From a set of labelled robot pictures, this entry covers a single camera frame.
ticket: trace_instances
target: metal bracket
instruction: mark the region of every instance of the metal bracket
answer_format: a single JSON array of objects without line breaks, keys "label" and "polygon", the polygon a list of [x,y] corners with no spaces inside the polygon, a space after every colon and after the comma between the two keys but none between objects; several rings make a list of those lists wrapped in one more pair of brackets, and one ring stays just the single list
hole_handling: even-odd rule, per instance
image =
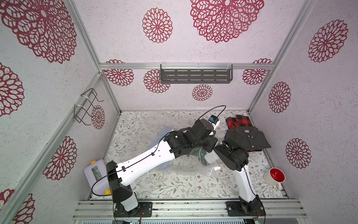
[{"label": "metal bracket", "polygon": [[232,81],[232,65],[226,69],[170,69],[160,65],[160,81],[164,84],[228,84]]},{"label": "metal bracket", "polygon": [[263,208],[262,202],[258,206],[256,206],[255,209],[250,211],[243,211],[243,206],[245,206],[245,203],[242,203],[241,201],[227,201],[226,203],[226,209],[227,214],[229,216],[252,216],[252,217],[258,217],[258,216],[265,216],[266,212]]},{"label": "metal bracket", "polygon": [[114,217],[151,217],[152,216],[152,202],[138,202],[137,212],[126,211],[121,203],[116,204]]}]

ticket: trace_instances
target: folded shirt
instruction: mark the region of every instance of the folded shirt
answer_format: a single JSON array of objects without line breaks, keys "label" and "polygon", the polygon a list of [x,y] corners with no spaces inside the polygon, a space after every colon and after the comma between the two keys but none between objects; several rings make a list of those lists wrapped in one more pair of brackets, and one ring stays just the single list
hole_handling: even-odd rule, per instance
[{"label": "folded shirt", "polygon": [[236,127],[227,130],[225,138],[230,138],[246,151],[271,148],[265,135],[257,127]]},{"label": "folded shirt", "polygon": [[235,118],[226,118],[226,123],[229,129],[234,129],[236,127],[251,127],[251,121],[247,116],[236,115]]}]

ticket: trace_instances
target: shirt collar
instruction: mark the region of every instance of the shirt collar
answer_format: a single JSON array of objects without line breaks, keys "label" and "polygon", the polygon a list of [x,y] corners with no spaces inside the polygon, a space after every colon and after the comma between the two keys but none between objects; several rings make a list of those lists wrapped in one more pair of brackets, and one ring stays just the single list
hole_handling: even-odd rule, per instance
[{"label": "shirt collar", "polygon": [[255,137],[258,133],[258,129],[257,129],[257,127],[236,127],[235,132],[238,133],[239,135],[241,135],[241,137],[243,137],[243,138],[248,138],[248,136]]}]

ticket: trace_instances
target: black mounting plate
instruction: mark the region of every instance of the black mounting plate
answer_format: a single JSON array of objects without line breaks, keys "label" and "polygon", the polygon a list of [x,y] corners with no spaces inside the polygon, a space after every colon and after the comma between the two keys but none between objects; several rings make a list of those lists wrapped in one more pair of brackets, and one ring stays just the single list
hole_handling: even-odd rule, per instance
[{"label": "black mounting plate", "polygon": [[133,214],[133,212],[128,212],[124,209],[123,205],[121,203],[116,204],[116,210],[114,211],[114,217],[116,218],[122,218],[122,217],[140,217],[140,209],[142,209],[142,217],[151,217],[152,216],[152,208],[153,203],[152,202],[138,202],[138,211],[136,214]]},{"label": "black mounting plate", "polygon": [[252,216],[252,217],[256,217],[257,216],[257,211],[259,211],[260,216],[265,216],[266,212],[262,206],[262,202],[260,202],[260,204],[256,207],[257,209],[254,209],[252,212],[249,212],[248,214],[245,214],[242,212],[241,208],[241,202],[240,201],[227,201],[226,203],[226,210],[227,210],[227,214],[229,216]]}]

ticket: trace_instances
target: red flower pattern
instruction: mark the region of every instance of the red flower pattern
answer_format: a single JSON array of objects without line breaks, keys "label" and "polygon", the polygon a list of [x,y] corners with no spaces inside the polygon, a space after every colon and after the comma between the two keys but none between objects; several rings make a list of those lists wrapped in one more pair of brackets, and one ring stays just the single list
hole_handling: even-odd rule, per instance
[{"label": "red flower pattern", "polygon": [[24,98],[24,87],[18,75],[0,63],[0,117],[18,110]]},{"label": "red flower pattern", "polygon": [[[259,60],[254,61],[254,63],[272,63],[272,61],[267,58],[261,58]],[[262,82],[266,73],[266,69],[246,69],[242,75],[242,79],[247,84],[256,85]]]},{"label": "red flower pattern", "polygon": [[204,101],[211,97],[213,89],[206,84],[200,84],[193,89],[192,96],[198,101]]},{"label": "red flower pattern", "polygon": [[[124,63],[121,60],[109,60],[106,63]],[[119,86],[127,86],[133,82],[134,75],[132,69],[109,69],[105,70],[105,75],[109,81]]]},{"label": "red flower pattern", "polygon": [[276,83],[268,95],[268,104],[275,113],[286,110],[291,100],[291,91],[285,82]]},{"label": "red flower pattern", "polygon": [[76,162],[76,157],[76,144],[72,138],[66,136],[42,174],[47,179],[60,180],[69,174]]},{"label": "red flower pattern", "polygon": [[308,49],[308,56],[314,62],[327,61],[337,54],[347,39],[347,24],[343,20],[333,20],[314,34]]},{"label": "red flower pattern", "polygon": [[8,201],[9,197],[13,194],[14,189],[6,189],[5,191],[0,193],[0,211]]},{"label": "red flower pattern", "polygon": [[163,43],[168,40],[173,31],[170,16],[162,9],[148,10],[142,22],[145,35],[154,43]]},{"label": "red flower pattern", "polygon": [[213,40],[228,42],[248,30],[257,19],[263,0],[190,0],[194,27],[199,35]]},{"label": "red flower pattern", "polygon": [[297,168],[306,168],[311,162],[311,151],[308,145],[299,138],[291,139],[286,145],[286,156],[290,164]]},{"label": "red flower pattern", "polygon": [[105,111],[100,105],[96,105],[92,109],[91,120],[96,129],[101,129],[105,124]]},{"label": "red flower pattern", "polygon": [[0,14],[37,57],[62,64],[74,55],[77,35],[62,0],[1,0]]},{"label": "red flower pattern", "polygon": [[170,84],[160,82],[160,70],[150,70],[144,75],[144,85],[152,92],[163,93],[167,91]]},{"label": "red flower pattern", "polygon": [[20,210],[15,215],[13,224],[29,224],[32,221],[35,211],[35,200],[32,198],[32,196],[32,194],[27,196],[27,200],[24,201]]}]

